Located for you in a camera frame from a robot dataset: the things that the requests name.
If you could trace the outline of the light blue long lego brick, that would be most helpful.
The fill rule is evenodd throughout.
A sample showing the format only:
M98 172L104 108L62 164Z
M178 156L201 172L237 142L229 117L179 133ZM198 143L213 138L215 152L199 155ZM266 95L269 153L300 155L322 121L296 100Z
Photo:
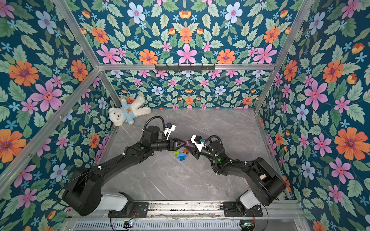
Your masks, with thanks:
M187 158L187 156L188 156L188 154L187 153L179 153L179 154L177 154L177 159L179 160L179 161L185 161L186 160L186 158Z

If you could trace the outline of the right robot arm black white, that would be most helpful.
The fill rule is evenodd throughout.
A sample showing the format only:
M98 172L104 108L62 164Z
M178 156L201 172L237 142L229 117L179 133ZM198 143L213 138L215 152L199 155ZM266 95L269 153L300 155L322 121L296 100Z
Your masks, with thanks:
M229 158L221 138L216 135L207 139L194 135L185 141L185 148L196 159L208 158L216 175L238 176L246 180L249 190L236 200L244 209L269 206L287 187L280 174L263 158L251 161Z

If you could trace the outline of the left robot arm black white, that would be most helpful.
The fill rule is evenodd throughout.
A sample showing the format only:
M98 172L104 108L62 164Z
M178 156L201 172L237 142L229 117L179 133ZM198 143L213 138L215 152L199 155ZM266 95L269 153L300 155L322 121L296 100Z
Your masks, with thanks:
M155 119L159 119L162 126L151 126L146 122L140 140L125 147L122 154L94 167L77 168L70 182L64 187L62 195L64 205L71 207L81 216L89 215L99 209L123 209L128 202L128 196L124 193L104 195L102 187L124 170L142 163L155 152L177 151L187 144L184 140L170 137L175 125L165 124L160 116L151 118L151 120Z

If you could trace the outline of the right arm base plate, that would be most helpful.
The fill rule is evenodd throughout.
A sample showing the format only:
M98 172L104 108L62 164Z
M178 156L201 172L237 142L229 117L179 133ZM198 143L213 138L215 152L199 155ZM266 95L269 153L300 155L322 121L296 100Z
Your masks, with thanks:
M260 205L256 205L250 209L245 208L240 202L230 201L223 202L219 210L224 212L225 217L262 217L263 210Z

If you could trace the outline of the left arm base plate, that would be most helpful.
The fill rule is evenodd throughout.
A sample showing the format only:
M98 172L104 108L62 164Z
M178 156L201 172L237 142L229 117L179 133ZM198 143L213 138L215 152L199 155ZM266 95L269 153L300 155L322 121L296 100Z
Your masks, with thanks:
M129 202L120 211L110 211L109 218L146 218L148 213L148 202Z

